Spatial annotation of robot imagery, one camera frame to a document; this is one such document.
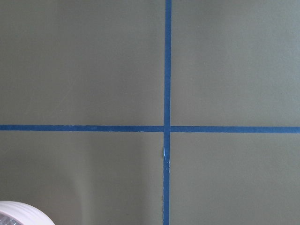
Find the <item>pink bowl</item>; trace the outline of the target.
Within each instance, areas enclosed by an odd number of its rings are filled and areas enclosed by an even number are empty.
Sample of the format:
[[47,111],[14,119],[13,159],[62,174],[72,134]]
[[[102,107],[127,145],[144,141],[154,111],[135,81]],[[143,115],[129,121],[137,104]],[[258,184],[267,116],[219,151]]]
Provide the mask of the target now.
[[13,201],[0,202],[1,225],[54,225],[54,222],[39,209]]

